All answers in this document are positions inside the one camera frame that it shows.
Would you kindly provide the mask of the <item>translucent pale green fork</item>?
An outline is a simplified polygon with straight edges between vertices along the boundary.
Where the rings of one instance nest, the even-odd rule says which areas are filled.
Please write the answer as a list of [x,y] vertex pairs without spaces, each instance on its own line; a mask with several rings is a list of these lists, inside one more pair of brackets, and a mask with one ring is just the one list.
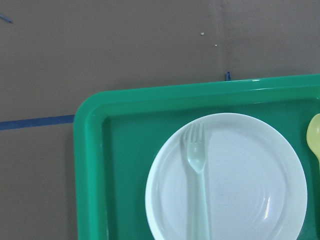
[[192,123],[182,135],[185,161],[190,170],[190,238],[209,240],[210,224],[207,203],[205,170],[207,165],[205,126]]

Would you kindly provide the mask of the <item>brown paper table cover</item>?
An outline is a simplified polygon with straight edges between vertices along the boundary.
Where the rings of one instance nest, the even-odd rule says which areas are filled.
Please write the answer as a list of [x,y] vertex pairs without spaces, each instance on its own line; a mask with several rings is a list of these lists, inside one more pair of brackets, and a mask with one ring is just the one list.
[[110,90],[317,74],[317,0],[3,0],[0,237],[77,238],[73,115]]

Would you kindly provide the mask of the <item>yellow plastic spoon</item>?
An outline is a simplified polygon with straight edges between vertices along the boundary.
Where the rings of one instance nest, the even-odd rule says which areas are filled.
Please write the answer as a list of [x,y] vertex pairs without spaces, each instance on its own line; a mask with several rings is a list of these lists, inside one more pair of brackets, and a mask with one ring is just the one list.
[[318,172],[320,172],[320,114],[316,114],[310,120],[306,131],[306,142],[309,149],[318,160]]

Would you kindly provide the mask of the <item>green plastic tray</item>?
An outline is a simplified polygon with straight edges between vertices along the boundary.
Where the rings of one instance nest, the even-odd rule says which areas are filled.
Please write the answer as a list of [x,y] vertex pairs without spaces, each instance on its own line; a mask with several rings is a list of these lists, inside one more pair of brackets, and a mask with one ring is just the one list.
[[73,123],[77,230],[80,240],[150,240],[147,176],[164,142],[194,119],[240,113],[277,129],[306,175],[301,240],[320,237],[320,170],[306,141],[320,112],[318,74],[99,92]]

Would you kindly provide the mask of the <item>white round plate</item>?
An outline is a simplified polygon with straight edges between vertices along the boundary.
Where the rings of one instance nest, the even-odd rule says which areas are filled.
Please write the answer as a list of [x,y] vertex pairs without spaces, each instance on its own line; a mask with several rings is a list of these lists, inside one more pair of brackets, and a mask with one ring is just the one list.
[[145,211],[156,240],[191,240],[194,225],[212,240],[296,240],[307,210],[305,173],[289,142],[267,123],[244,114],[197,119],[204,128],[205,200],[177,130],[150,168]]

